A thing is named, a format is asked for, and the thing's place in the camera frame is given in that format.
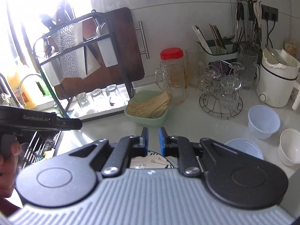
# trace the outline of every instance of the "human hand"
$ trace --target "human hand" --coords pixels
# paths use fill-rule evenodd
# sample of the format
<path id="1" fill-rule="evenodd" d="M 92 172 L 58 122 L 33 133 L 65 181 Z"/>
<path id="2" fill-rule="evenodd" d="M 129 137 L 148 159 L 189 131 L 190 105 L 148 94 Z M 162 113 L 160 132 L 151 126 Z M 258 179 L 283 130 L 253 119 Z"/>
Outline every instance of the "human hand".
<path id="1" fill-rule="evenodd" d="M 11 197 L 14 190 L 16 179 L 16 168 L 18 164 L 18 155 L 21 154 L 21 146 L 18 141 L 15 141 L 10 147 L 11 155 L 4 160 L 0 155 L 0 197 Z"/>

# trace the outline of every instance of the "red lid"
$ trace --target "red lid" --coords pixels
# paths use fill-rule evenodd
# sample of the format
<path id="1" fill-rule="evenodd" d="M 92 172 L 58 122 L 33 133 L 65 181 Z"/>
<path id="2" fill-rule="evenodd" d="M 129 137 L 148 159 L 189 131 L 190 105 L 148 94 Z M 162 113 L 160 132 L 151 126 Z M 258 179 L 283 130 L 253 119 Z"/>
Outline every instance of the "red lid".
<path id="1" fill-rule="evenodd" d="M 164 49 L 160 53 L 160 58 L 162 60 L 169 60 L 169 59 L 179 59 L 183 57 L 183 50 L 180 48 L 168 48 Z"/>

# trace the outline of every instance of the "electrical outlet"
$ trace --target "electrical outlet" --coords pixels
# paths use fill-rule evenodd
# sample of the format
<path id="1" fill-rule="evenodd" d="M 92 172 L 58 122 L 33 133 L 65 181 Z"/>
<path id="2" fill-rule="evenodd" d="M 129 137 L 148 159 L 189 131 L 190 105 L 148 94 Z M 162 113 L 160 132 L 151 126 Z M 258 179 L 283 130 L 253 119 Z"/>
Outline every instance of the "electrical outlet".
<path id="1" fill-rule="evenodd" d="M 265 14 L 269 13 L 269 21 L 273 21 L 273 14 L 276 15 L 276 22 L 278 22 L 278 9 L 274 7 L 269 7 L 262 5 L 262 19 L 266 20 Z"/>

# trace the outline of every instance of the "pitcher with red lid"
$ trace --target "pitcher with red lid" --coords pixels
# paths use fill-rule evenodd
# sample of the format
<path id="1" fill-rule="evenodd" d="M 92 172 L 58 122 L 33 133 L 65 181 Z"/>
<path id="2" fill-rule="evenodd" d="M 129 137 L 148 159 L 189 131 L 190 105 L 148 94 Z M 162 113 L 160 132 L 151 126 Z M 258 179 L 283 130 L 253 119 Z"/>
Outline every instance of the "pitcher with red lid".
<path id="1" fill-rule="evenodd" d="M 156 84 L 171 94 L 172 104 L 179 105 L 185 99 L 183 51 L 180 48 L 168 48 L 160 53 L 160 58 L 160 67 L 155 71 Z"/>

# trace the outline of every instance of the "cutting board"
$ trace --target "cutting board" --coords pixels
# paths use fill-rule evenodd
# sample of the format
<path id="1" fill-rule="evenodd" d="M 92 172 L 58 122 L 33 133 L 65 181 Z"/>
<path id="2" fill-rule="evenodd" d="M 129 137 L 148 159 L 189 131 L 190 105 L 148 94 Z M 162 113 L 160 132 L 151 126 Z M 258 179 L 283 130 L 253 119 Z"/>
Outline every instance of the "cutting board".
<path id="1" fill-rule="evenodd" d="M 120 8 L 105 14 L 112 21 L 120 48 L 120 56 L 129 80 L 141 80 L 145 76 L 145 72 L 130 9 Z M 96 27 L 93 19 L 83 21 L 83 37 L 94 37 Z M 108 85 L 124 83 L 119 66 L 115 65 L 107 68 L 103 62 L 97 42 L 91 44 L 91 46 L 93 47 L 91 51 L 100 64 L 100 68 L 84 79 L 65 78 L 60 85 L 54 87 L 60 100 L 74 97 L 81 92 L 91 92 L 97 88 L 103 89 Z"/>

